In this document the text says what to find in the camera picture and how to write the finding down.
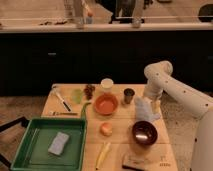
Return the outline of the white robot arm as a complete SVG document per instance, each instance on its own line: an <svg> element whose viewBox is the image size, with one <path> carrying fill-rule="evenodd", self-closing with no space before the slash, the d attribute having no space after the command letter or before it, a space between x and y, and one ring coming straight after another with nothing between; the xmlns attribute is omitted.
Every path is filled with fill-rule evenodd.
<svg viewBox="0 0 213 171"><path fill-rule="evenodd" d="M213 171L213 97L174 79L172 72L169 61L147 65L143 95L158 100L165 91L199 119L190 171Z"/></svg>

